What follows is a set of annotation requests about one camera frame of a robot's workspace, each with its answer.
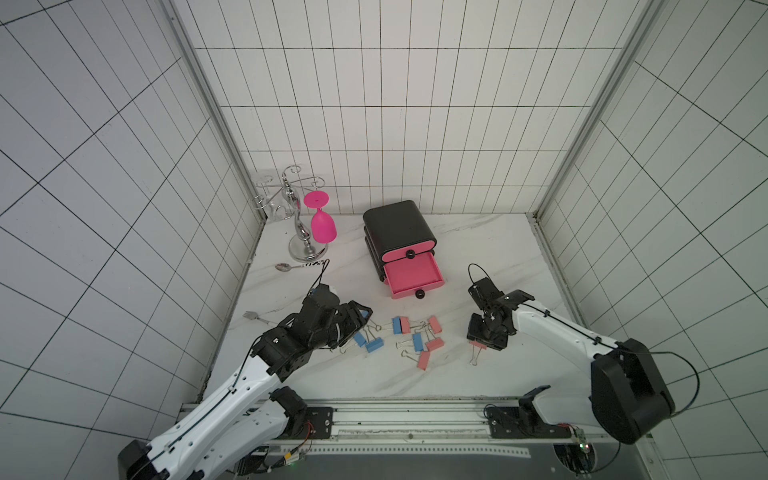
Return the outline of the clear wine glass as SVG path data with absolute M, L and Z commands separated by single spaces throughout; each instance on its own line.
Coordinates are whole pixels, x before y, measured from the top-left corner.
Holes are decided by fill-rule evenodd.
M 268 222 L 285 221 L 294 216 L 295 202 L 287 197 L 291 184 L 286 175 L 277 177 L 257 174 L 254 184 L 257 189 L 256 207 L 266 216 Z

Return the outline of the metal spoon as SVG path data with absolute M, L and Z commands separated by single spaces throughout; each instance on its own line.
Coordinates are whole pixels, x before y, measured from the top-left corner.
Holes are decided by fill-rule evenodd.
M 275 269 L 280 272 L 290 272 L 291 270 L 304 268 L 303 264 L 300 265 L 291 265 L 288 263 L 278 263 L 275 265 Z

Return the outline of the pink top drawer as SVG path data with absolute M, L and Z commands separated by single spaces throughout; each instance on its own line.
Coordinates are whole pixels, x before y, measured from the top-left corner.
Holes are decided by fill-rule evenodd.
M 419 254 L 433 250 L 435 246 L 436 241 L 434 239 L 428 239 L 413 245 L 399 247 L 384 253 L 382 255 L 382 261 L 384 263 L 390 263 L 403 258 L 413 259 Z

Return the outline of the blue binder clip far left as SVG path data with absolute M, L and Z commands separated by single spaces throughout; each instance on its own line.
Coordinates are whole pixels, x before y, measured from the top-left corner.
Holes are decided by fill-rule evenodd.
M 367 338 L 363 333 L 358 331 L 339 347 L 339 353 L 345 354 L 353 346 L 364 347 L 367 343 Z

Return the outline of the pink drawer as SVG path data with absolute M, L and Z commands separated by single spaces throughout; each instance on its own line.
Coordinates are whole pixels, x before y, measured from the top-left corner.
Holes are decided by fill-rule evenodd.
M 382 261 L 384 263 L 390 263 L 403 258 L 413 259 L 419 254 L 433 250 L 435 246 L 436 241 L 434 239 L 428 239 L 413 245 L 399 247 L 384 253 L 382 255 Z
M 432 251 L 402 258 L 384 265 L 385 283 L 393 299 L 416 296 L 422 299 L 427 291 L 445 284 Z

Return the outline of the magenta plastic wine glass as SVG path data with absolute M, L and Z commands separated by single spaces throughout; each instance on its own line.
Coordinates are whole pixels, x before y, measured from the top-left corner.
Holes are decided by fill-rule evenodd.
M 337 238 L 335 221 L 324 211 L 329 200 L 329 195 L 321 190 L 311 191 L 304 197 L 305 206 L 315 211 L 311 220 L 311 230 L 313 238 L 321 244 L 329 244 Z

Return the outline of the blue binder clip centre upper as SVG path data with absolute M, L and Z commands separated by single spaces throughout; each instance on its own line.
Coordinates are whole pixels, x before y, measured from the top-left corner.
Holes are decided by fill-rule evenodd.
M 402 323 L 401 319 L 399 317 L 394 317 L 391 321 L 392 323 L 392 329 L 395 334 L 402 334 Z

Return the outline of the blue binder clip lower left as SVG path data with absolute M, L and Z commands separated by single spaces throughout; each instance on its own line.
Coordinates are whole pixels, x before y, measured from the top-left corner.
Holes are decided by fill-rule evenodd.
M 366 327 L 364 329 L 364 337 L 366 340 L 364 347 L 368 353 L 373 353 L 384 345 L 384 341 L 380 336 L 380 329 L 378 327 Z

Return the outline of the blue binder clip centre lower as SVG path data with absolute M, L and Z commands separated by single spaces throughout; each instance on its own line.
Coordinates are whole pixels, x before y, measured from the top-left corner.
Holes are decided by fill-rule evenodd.
M 396 342 L 395 346 L 398 349 L 412 348 L 415 352 L 423 352 L 425 350 L 424 341 L 420 333 L 414 333 L 409 338 Z

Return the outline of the chrome glass rack stand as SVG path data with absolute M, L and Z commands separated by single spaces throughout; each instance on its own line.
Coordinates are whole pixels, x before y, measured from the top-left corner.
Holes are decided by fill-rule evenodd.
M 301 171 L 302 168 L 299 165 L 289 165 L 282 171 L 280 176 L 287 176 L 287 179 L 291 184 L 288 188 L 287 197 L 289 200 L 295 202 L 296 208 L 296 213 L 289 219 L 294 227 L 294 235 L 289 240 L 288 252 L 293 260 L 302 264 L 309 264 L 319 261 L 327 252 L 328 245 L 318 243 L 313 238 L 311 228 L 302 220 L 302 211 L 305 209 L 303 200 L 305 195 L 311 191 L 322 191 L 325 187 L 325 180 L 319 176 L 303 176 Z M 251 175 L 253 184 L 257 174 L 268 173 L 253 173 Z

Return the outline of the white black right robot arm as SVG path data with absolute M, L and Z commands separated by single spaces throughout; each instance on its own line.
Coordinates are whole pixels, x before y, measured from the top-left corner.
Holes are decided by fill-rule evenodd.
M 515 333 L 545 344 L 586 376 L 570 389 L 540 385 L 518 400 L 520 429 L 534 434 L 545 425 L 596 427 L 631 445 L 676 413 L 676 405 L 653 353 L 641 342 L 616 341 L 533 304 L 522 291 L 504 293 L 484 278 L 468 293 L 479 313 L 467 338 L 501 351 Z

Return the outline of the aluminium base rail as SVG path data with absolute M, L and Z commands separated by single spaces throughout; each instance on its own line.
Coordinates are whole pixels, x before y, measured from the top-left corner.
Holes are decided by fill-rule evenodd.
M 488 453 L 525 456 L 525 445 L 592 449 L 609 441 L 593 427 L 526 420 L 516 402 L 311 403 L 297 416 L 268 401 L 249 407 L 201 457 L 202 467 L 233 463 L 252 450 L 274 454 Z

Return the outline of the pink binder clip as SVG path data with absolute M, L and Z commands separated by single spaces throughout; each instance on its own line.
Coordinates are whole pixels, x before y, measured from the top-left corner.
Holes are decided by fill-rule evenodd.
M 436 316 L 431 316 L 428 320 L 424 321 L 420 325 L 420 329 L 433 334 L 440 334 L 442 332 L 442 326 Z
M 408 317 L 400 317 L 400 331 L 403 335 L 412 335 L 423 329 L 423 323 L 410 320 Z
M 435 338 L 433 340 L 426 342 L 424 345 L 424 348 L 428 352 L 433 352 L 435 350 L 442 348 L 444 345 L 445 345 L 445 342 L 441 338 Z
M 428 351 L 422 351 L 422 352 L 408 352 L 406 350 L 403 350 L 400 352 L 400 356 L 402 358 L 409 359 L 413 361 L 417 368 L 426 371 L 428 368 L 429 360 L 431 358 L 431 353 Z

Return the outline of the pink binder clip beside blue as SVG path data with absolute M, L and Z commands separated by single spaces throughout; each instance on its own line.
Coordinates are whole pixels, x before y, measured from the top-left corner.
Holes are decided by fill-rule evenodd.
M 423 329 L 423 323 L 410 320 L 408 317 L 400 317 L 400 331 L 403 335 L 412 335 Z

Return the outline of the pink binder clip bottom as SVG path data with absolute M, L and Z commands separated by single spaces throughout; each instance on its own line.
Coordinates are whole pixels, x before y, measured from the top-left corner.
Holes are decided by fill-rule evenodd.
M 406 350 L 403 350 L 400 352 L 400 356 L 402 358 L 409 359 L 413 361 L 417 368 L 426 371 L 428 368 L 429 360 L 431 358 L 431 353 L 428 351 L 422 351 L 422 352 L 408 352 Z

